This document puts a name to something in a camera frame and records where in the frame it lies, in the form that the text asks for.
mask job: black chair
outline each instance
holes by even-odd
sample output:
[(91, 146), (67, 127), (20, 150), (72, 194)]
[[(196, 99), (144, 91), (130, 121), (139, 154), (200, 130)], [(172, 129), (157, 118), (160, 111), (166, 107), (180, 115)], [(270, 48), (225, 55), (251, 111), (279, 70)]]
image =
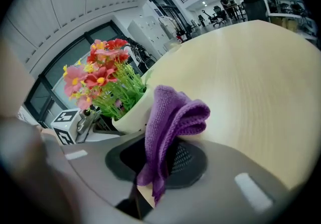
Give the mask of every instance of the black chair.
[(227, 21), (226, 12), (222, 11), (222, 9), (219, 6), (214, 6), (214, 11), (215, 13), (213, 14), (213, 16), (215, 23), (213, 27), (215, 27), (216, 24), (221, 25), (222, 23), (225, 23)]
[(244, 0), (242, 6), (246, 12), (248, 21), (268, 21), (264, 0)]

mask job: window frame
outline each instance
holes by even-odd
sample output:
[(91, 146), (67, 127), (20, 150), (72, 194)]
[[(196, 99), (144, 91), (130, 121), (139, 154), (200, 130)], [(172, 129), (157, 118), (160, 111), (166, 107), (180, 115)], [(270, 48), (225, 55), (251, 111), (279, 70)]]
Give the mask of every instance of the window frame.
[[(91, 37), (91, 35), (103, 28), (106, 28), (110, 26), (116, 33), (116, 36), (111, 38), (111, 40), (114, 40), (116, 38), (125, 38), (125, 35), (123, 32), (119, 29), (119, 27), (113, 22), (109, 21), (107, 23), (104, 23), (90, 31), (84, 32), (84, 34), (74, 41), (72, 41), (68, 46), (66, 46), (42, 71), (42, 73), (38, 76), (36, 82), (34, 83), (33, 87), (31, 88), (26, 100), (25, 100), (25, 107), (30, 112), (30, 114), (34, 117), (34, 119), (44, 128), (47, 128), (47, 125), (45, 124), (45, 118), (48, 114), (48, 110), (52, 106), (53, 103), (56, 103), (62, 110), (68, 109), (63, 102), (55, 95), (55, 93), (52, 91), (53, 87), (50, 84), (50, 82), (46, 78), (46, 74), (50, 71), (50, 69), (55, 65), (55, 63), (63, 57), (72, 47), (74, 47), (76, 44), (78, 44), (83, 39), (87, 40), (89, 44), (94, 43), (94, 39)], [(37, 110), (34, 108), (34, 106), (31, 103), (31, 99), (33, 98), (37, 88), (39, 85), (42, 84), (46, 91), (49, 93), (49, 97), (46, 100), (45, 104), (41, 108), (40, 113), (37, 112)]]

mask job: light wood surface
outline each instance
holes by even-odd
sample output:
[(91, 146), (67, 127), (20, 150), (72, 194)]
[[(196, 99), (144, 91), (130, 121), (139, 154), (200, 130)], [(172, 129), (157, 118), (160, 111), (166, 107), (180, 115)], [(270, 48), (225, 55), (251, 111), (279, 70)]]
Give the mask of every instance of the light wood surface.
[[(168, 52), (148, 83), (210, 107), (193, 138), (239, 150), (288, 188), (308, 178), (320, 150), (321, 52), (301, 36), (262, 21), (220, 28)], [(150, 202), (151, 187), (139, 190)]]

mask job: knitted fabric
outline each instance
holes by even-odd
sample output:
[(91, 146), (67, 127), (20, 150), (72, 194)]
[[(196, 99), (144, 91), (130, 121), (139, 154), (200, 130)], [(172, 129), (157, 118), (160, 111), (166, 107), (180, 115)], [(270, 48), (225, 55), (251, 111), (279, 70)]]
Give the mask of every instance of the knitted fabric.
[(201, 100), (191, 100), (183, 92), (159, 85), (154, 91), (154, 104), (145, 132), (146, 164), (137, 184), (152, 182), (155, 203), (165, 192), (166, 151), (176, 136), (195, 135), (205, 130), (210, 109)]

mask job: flower pot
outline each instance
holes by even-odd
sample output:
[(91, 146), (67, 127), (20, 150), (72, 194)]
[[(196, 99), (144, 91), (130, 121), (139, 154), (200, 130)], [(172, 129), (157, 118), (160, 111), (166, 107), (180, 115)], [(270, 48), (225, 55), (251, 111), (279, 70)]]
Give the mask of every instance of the flower pot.
[(120, 132), (130, 134), (145, 130), (149, 119), (151, 106), (154, 102), (153, 89), (147, 87), (146, 92), (134, 107), (121, 119), (112, 119), (113, 126)]

